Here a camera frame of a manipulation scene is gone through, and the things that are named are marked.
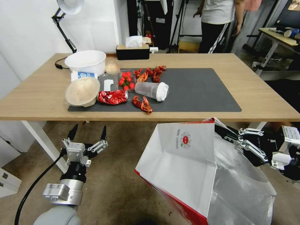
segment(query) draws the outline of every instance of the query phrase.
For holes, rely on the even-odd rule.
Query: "person's hand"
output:
[[[237,36],[241,32],[242,25],[237,25],[237,31],[233,36]]]
[[[200,15],[200,17],[202,16],[202,8],[198,7],[197,12],[193,15],[193,18],[195,18],[196,15]]]

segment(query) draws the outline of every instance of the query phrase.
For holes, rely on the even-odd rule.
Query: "person's arm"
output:
[[[237,20],[237,31],[234,35],[238,35],[242,28],[245,1],[244,0],[234,0],[234,6],[235,6],[235,17]]]
[[[204,1],[205,1],[205,0],[202,0],[202,1],[201,1],[200,6],[198,7],[198,10],[197,10],[197,12],[194,14],[193,18],[194,18],[196,15],[200,15],[200,17],[202,16],[202,10],[203,10],[203,6],[204,6]]]

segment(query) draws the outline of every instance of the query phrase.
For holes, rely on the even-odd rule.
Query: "wooden table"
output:
[[[294,47],[297,46],[297,42],[296,40],[289,38],[289,37],[284,37],[283,34],[279,34],[276,33],[272,30],[276,30],[276,28],[272,28],[272,27],[262,27],[259,28],[259,30],[269,39],[273,40],[273,45],[270,48],[268,54],[266,55],[264,61],[260,64],[260,67],[256,70],[256,74],[257,75],[261,75],[263,68],[267,65],[267,63],[269,62],[270,58],[272,57],[273,53],[275,52],[276,48],[278,45],[281,45],[295,53],[298,53],[297,51],[294,50]]]
[[[150,54],[149,60],[120,61],[122,68],[213,68],[241,107],[241,112],[68,112],[64,103],[70,71],[54,62],[67,54],[56,54],[0,101],[1,120],[22,120],[52,159],[57,149],[35,121],[300,121],[300,114],[262,81],[234,54]],[[57,165],[65,172],[61,159]]]

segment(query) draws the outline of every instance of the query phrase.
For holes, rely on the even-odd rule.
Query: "circular logo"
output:
[[[189,148],[191,146],[191,135],[189,132],[183,132],[180,137],[180,146],[183,148]]]
[[[182,142],[183,142],[184,144],[187,144],[187,143],[188,143],[188,137],[187,137],[187,136],[184,136],[184,137],[182,138]]]

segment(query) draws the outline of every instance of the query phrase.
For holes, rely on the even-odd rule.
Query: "white paper bag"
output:
[[[158,124],[136,172],[192,224],[207,224],[216,174],[214,121]]]
[[[135,172],[193,225],[271,224],[276,192],[262,171],[214,133],[218,119],[158,124]]]

